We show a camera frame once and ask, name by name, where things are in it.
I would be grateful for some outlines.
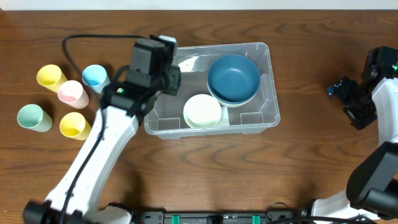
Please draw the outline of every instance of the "brown tabletop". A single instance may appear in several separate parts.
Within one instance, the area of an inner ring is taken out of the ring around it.
[[[67,64],[70,34],[169,35],[180,46],[265,42],[271,52],[281,121],[261,134],[161,140],[141,127],[116,163],[99,205],[166,210],[265,210],[298,207],[346,187],[349,175],[377,148],[377,122],[350,126],[328,85],[360,81],[368,51],[398,48],[396,11],[53,11],[0,13],[0,223],[21,223],[30,199],[43,201],[65,175],[83,141],[59,124],[72,111],[93,122],[97,105],[76,110],[36,82],[46,64]],[[111,74],[131,59],[131,40],[73,40],[81,68]],[[17,112],[36,103],[53,118],[38,133],[21,128]]]

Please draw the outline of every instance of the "white background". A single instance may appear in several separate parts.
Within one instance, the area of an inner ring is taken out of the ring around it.
[[[398,0],[0,0],[3,10],[398,9]]]

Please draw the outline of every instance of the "gray plastic bin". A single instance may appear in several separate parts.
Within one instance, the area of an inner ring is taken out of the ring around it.
[[[190,128],[183,117],[184,104],[194,95],[209,94],[207,74],[223,55],[239,54],[250,58],[259,68],[261,87],[243,106],[228,108],[229,126]],[[145,117],[145,130],[162,139],[211,134],[260,133],[279,124],[280,113],[269,48],[265,43],[179,47],[174,64],[181,68],[178,96],[160,95],[154,109]]]

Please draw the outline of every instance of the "mint green cup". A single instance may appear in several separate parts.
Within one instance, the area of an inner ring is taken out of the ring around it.
[[[52,127],[51,117],[38,105],[26,105],[19,110],[18,124],[27,129],[38,132],[46,132]]]

